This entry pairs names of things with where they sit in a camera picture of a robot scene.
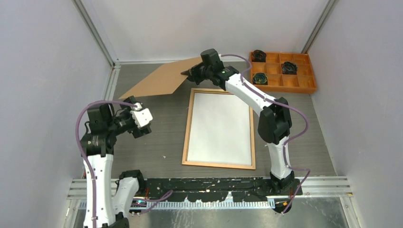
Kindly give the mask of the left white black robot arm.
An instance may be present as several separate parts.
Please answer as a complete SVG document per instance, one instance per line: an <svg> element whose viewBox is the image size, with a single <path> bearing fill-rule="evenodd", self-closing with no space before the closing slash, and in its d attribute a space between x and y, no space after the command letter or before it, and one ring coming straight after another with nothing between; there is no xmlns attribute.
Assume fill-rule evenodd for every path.
<svg viewBox="0 0 403 228"><path fill-rule="evenodd" d="M124 171L112 193L111 169L117 136L128 132L134 138L151 133L153 117L141 102L96 101L79 114L75 134L86 174L85 228L127 228L134 196L145 193L140 170Z"/></svg>

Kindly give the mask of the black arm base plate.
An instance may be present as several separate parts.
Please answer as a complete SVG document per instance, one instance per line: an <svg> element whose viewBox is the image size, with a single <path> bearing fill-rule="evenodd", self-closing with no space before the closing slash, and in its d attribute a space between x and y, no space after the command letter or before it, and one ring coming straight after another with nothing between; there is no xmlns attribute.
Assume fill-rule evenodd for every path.
<svg viewBox="0 0 403 228"><path fill-rule="evenodd" d="M299 184L299 179L293 179L285 186L282 182L263 177L148 178L140 181L135 196L156 200L172 190L168 202L222 202L229 197L234 202L260 202L266 201L268 196L289 198L295 192L301 195L302 190L297 190Z"/></svg>

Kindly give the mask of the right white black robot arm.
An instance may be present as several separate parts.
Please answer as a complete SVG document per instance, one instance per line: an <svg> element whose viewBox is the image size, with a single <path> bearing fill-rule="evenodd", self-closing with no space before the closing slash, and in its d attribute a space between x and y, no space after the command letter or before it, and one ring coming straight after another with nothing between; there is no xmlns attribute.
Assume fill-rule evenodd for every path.
<svg viewBox="0 0 403 228"><path fill-rule="evenodd" d="M258 115L258 134L266 142L271 159L270 182L278 195L296 194L301 183L295 177L288 153L292 120L288 101L273 98L250 83L239 70L225 66L215 49L201 52L201 62L182 71L187 80L200 84L210 80L215 86L235 95Z"/></svg>

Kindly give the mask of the brown cardboard backing board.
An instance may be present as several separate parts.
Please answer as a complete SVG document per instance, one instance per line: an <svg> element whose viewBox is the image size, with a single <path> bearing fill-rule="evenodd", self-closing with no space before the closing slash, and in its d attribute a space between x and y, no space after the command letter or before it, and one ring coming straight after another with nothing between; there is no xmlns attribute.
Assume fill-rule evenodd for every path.
<svg viewBox="0 0 403 228"><path fill-rule="evenodd" d="M201 60L201 57L194 57L164 63L119 98L172 94L187 78L181 72L201 63Z"/></svg>

